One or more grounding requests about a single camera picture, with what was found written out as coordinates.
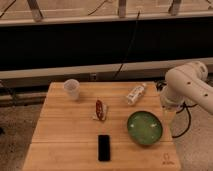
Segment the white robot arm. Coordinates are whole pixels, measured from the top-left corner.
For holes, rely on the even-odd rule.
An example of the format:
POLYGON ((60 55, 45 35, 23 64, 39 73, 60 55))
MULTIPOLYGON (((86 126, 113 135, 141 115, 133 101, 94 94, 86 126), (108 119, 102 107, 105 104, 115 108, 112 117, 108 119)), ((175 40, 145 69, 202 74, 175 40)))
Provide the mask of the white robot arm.
POLYGON ((189 62, 168 70, 166 86, 160 92, 160 101, 166 109, 176 109, 186 98, 213 115, 213 87, 206 83, 208 69, 200 61, 189 62))

